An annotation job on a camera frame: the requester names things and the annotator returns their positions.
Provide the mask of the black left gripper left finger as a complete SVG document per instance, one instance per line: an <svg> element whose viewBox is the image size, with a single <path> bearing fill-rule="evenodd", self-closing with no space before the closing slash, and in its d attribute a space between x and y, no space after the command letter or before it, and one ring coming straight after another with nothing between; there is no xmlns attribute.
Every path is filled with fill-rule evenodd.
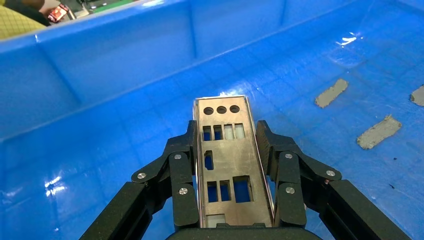
<svg viewBox="0 0 424 240"><path fill-rule="evenodd" d="M82 240L140 240L153 215L172 199L175 232L199 228L200 214L193 185L198 127L188 122L185 134L169 138L160 157L134 172L81 236Z"/></svg>

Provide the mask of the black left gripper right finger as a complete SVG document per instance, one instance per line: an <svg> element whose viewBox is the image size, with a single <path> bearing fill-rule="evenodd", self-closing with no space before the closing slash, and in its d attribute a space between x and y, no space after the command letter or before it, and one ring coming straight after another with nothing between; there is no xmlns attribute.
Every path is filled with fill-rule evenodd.
<svg viewBox="0 0 424 240"><path fill-rule="evenodd" d="M408 238L338 170L304 154L265 120L257 122L256 142L263 170L275 184L275 226L304 228L311 209L337 240Z"/></svg>

